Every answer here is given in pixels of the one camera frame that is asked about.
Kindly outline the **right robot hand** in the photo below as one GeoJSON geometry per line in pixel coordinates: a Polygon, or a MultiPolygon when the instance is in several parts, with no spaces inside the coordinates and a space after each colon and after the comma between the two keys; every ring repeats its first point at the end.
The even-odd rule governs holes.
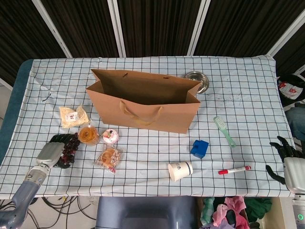
{"type": "Polygon", "coordinates": [[[282,143],[270,142],[270,145],[277,149],[277,152],[282,160],[284,168],[284,177],[276,174],[269,165],[266,165],[266,171],[269,176],[286,185],[287,189],[296,195],[305,194],[305,154],[294,149],[289,145],[288,141],[277,136],[277,139],[282,143]]]}

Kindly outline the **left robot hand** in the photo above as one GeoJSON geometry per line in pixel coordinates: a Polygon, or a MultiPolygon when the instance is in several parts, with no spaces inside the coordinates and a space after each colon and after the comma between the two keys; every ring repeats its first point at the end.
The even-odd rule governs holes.
{"type": "Polygon", "coordinates": [[[57,134],[42,148],[36,161],[47,167],[67,169],[74,163],[75,153],[80,145],[77,133],[57,134]]]}

